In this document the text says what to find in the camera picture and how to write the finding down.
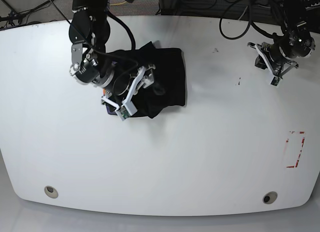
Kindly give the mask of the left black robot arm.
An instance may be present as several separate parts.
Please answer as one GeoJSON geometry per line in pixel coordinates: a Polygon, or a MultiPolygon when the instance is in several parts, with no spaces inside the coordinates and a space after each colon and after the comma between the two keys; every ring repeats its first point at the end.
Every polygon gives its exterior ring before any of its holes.
{"type": "Polygon", "coordinates": [[[304,0],[267,0],[273,18],[281,27],[282,36],[263,32],[255,24],[252,26],[264,36],[273,39],[273,44],[263,42],[258,45],[255,66],[269,69],[275,76],[289,71],[298,64],[296,58],[305,58],[315,50],[315,40],[310,33],[304,0]]]}

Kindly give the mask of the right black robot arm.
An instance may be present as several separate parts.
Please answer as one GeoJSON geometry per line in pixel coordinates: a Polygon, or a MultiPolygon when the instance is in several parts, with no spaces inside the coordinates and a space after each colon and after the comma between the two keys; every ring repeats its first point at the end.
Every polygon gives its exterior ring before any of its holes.
{"type": "Polygon", "coordinates": [[[110,11],[110,0],[73,0],[68,31],[71,46],[71,75],[80,84],[105,91],[116,103],[133,89],[138,100],[156,96],[156,81],[149,65],[139,58],[129,27],[110,11]],[[110,39],[109,19],[121,25],[130,41],[129,50],[106,51],[110,39]]]}

